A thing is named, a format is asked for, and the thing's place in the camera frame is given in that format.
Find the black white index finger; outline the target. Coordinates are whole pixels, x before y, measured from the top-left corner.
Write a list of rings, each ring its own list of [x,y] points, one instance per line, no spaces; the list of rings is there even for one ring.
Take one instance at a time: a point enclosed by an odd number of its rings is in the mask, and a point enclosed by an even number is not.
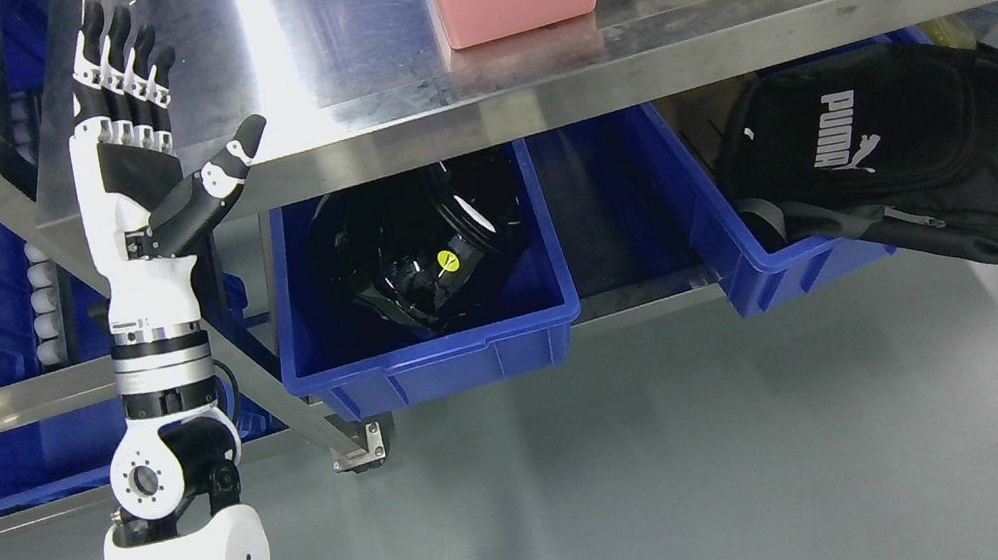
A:
[[[149,74],[146,79],[146,94],[157,151],[170,154],[173,150],[173,134],[170,122],[170,72],[175,65],[175,49],[172,45],[158,47],[152,55]]]

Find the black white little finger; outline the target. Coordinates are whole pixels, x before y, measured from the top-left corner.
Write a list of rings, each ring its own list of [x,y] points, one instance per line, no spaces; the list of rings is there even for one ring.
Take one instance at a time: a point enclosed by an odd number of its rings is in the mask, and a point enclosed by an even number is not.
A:
[[[109,142],[115,137],[111,115],[114,92],[108,85],[100,49],[104,33],[103,7],[99,1],[91,1],[83,9],[71,69],[79,136],[91,138],[96,143]]]

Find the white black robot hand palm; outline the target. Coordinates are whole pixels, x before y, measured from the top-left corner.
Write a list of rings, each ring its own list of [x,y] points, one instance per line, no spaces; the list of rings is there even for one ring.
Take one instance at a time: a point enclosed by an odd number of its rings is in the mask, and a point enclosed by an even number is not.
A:
[[[86,245],[110,286],[109,328],[115,335],[200,321],[194,256],[139,257],[151,209],[183,175],[174,156],[113,139],[110,119],[79,122],[69,155]]]

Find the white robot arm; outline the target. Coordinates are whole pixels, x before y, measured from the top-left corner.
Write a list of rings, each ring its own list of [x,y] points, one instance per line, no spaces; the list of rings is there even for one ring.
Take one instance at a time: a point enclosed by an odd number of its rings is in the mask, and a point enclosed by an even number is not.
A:
[[[118,505],[104,560],[271,560],[240,498],[242,438],[220,406],[193,274],[198,244],[240,199],[265,131],[249,115],[184,172],[170,116],[172,47],[126,5],[86,4],[70,61],[68,149],[87,250],[107,281],[125,432],[109,465]]]

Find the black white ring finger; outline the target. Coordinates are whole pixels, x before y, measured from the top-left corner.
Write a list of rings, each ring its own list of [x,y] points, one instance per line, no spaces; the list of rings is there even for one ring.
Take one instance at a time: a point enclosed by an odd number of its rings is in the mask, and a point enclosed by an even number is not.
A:
[[[128,78],[125,72],[125,54],[131,29],[128,7],[116,6],[112,11],[111,22],[100,44],[101,74],[104,90],[108,92],[114,142],[132,143],[133,101],[129,95]]]

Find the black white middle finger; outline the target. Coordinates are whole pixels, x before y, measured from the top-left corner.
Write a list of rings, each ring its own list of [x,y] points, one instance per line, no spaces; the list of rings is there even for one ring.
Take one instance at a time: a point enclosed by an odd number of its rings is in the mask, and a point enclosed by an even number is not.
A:
[[[151,24],[138,27],[134,44],[128,48],[125,56],[124,69],[122,69],[123,90],[129,97],[130,120],[133,123],[132,137],[139,146],[151,146],[153,133],[153,112],[154,103],[152,100],[152,89],[155,88],[150,82],[151,53],[154,50],[154,33]]]

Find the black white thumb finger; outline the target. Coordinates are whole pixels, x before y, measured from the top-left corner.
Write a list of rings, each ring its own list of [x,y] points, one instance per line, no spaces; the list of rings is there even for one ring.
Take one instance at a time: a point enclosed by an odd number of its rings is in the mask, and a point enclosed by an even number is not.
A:
[[[150,210],[148,258],[190,254],[237,204],[266,129],[263,115],[249,116],[221,150],[177,182]]]

